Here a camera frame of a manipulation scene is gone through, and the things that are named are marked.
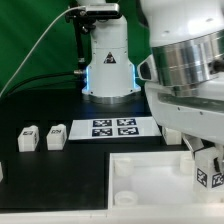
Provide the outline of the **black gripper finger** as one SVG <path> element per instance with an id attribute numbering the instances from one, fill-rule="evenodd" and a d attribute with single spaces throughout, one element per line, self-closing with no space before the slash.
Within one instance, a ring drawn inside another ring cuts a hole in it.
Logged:
<path id="1" fill-rule="evenodd" d="M 215 145 L 217 156 L 214 159 L 215 171 L 224 176 L 224 146 L 220 144 Z"/>

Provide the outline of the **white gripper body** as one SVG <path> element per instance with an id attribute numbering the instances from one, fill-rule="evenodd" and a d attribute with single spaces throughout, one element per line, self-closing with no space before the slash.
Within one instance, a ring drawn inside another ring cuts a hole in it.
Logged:
<path id="1" fill-rule="evenodd" d="M 158 82 L 154 58 L 148 56 L 137 67 L 145 81 L 150 111 L 160 126 L 224 145 L 224 62 L 215 61 L 214 78 L 196 86 L 196 94 L 176 97 L 170 87 Z"/>

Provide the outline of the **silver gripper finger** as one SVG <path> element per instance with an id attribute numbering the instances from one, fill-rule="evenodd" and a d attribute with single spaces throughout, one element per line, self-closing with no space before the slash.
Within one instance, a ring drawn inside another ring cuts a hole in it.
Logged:
<path id="1" fill-rule="evenodd" d="M 198 137 L 184 134 L 183 141 L 190 150 L 192 156 L 195 156 L 195 152 L 204 148 L 202 140 Z"/>

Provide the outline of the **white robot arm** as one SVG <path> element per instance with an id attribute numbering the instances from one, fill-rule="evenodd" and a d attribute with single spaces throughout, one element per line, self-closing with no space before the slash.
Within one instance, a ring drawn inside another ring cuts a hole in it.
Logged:
<path id="1" fill-rule="evenodd" d="M 196 170 L 223 173 L 224 0 L 136 0 L 151 54 L 137 67 L 160 126 L 183 134 Z M 116 3 L 77 0 L 90 32 L 87 99 L 109 103 L 140 90 L 131 77 L 127 21 Z"/>

